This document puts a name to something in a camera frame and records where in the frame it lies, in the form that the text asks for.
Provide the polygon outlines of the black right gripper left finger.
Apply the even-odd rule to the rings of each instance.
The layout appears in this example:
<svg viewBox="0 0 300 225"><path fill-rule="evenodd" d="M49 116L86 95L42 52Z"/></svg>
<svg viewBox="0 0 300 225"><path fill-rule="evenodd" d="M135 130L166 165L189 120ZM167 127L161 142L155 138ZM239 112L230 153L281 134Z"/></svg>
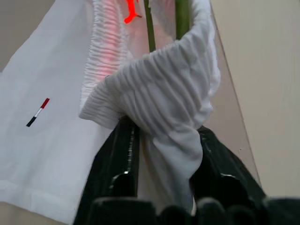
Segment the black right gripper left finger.
<svg viewBox="0 0 300 225"><path fill-rule="evenodd" d="M121 118L94 158L74 225L86 224L98 198L137 197L139 150L139 127L129 117Z"/></svg>

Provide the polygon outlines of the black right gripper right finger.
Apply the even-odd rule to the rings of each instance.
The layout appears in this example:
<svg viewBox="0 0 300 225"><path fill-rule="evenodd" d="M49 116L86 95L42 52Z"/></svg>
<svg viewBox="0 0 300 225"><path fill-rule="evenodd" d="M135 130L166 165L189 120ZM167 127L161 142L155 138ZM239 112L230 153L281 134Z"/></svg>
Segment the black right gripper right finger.
<svg viewBox="0 0 300 225"><path fill-rule="evenodd" d="M200 127L203 158L190 179L196 201L205 197L218 200L224 207L254 207L265 196L243 162L207 127Z"/></svg>

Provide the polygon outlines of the white shorts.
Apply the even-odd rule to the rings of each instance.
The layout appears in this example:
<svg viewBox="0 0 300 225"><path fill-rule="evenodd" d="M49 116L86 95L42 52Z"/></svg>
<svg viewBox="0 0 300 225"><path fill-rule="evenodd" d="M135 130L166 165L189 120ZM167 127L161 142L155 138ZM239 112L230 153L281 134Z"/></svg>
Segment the white shorts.
<svg viewBox="0 0 300 225"><path fill-rule="evenodd" d="M74 225L94 158L123 117L140 129L137 196L191 212L220 72L210 0L55 0L0 75L0 202Z"/></svg>

